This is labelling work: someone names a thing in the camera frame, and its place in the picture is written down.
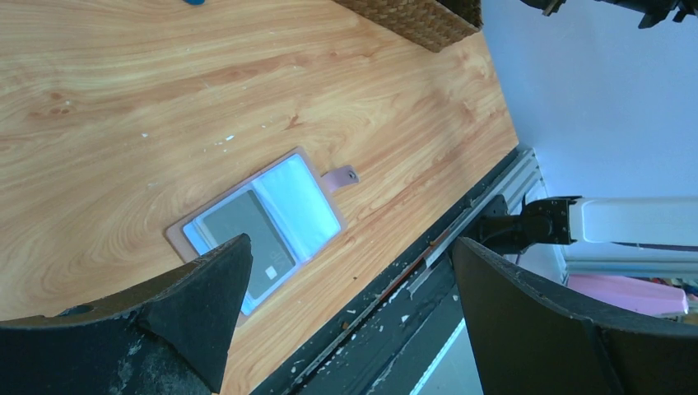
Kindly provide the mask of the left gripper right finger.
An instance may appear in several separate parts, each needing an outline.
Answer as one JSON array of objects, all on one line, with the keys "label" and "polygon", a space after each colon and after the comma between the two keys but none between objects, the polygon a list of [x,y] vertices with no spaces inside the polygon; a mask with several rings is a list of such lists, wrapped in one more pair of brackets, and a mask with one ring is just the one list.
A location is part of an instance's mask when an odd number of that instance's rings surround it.
[{"label": "left gripper right finger", "polygon": [[696,393],[696,326],[592,299],[469,238],[452,263],[484,393]]}]

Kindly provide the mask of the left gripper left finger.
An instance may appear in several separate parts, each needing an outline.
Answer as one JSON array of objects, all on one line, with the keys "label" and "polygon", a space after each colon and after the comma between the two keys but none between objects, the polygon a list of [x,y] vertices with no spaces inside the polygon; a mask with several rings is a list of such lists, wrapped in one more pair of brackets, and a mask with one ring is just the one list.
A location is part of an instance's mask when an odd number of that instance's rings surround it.
[{"label": "left gripper left finger", "polygon": [[2,393],[219,393],[252,263],[242,234],[56,316],[2,322]]}]

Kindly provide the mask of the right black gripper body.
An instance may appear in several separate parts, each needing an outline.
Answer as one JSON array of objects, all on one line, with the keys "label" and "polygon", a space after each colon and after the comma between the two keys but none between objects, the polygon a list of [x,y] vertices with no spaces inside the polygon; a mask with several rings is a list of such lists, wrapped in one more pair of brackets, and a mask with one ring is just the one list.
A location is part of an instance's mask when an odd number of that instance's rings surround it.
[{"label": "right black gripper body", "polygon": [[[566,0],[521,0],[528,7],[542,11],[544,16],[557,13]],[[649,29],[672,15],[672,21],[682,23],[687,16],[697,17],[697,0],[597,0],[642,15],[639,29]]]}]

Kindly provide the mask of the pink card holder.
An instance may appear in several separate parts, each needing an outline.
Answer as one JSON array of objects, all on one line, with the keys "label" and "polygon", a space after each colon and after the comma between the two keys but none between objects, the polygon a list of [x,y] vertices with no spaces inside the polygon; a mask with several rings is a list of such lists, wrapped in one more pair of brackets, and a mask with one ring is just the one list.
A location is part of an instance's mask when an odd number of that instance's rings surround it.
[{"label": "pink card holder", "polygon": [[189,262],[240,234],[251,240],[253,264],[239,324],[347,229],[333,198],[360,182],[351,165],[320,174],[298,146],[176,221],[165,237]]}]

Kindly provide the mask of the grey credit card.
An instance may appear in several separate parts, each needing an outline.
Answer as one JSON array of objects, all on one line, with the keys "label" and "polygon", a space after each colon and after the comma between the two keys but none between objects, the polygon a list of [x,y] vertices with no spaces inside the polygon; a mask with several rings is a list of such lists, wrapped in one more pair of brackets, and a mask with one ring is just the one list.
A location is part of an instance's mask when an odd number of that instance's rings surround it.
[{"label": "grey credit card", "polygon": [[222,202],[203,215],[200,224],[215,245],[240,234],[248,235],[253,256],[248,293],[255,302],[266,299],[295,266],[294,258],[253,190]]}]

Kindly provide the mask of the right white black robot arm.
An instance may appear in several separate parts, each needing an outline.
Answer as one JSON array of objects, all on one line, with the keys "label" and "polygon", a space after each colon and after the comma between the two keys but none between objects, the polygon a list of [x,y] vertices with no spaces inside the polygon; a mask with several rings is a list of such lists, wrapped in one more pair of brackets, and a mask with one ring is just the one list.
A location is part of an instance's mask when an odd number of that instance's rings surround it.
[{"label": "right white black robot arm", "polygon": [[570,254],[697,242],[697,19],[568,1],[485,1],[484,36],[519,140],[552,196],[576,196]]}]

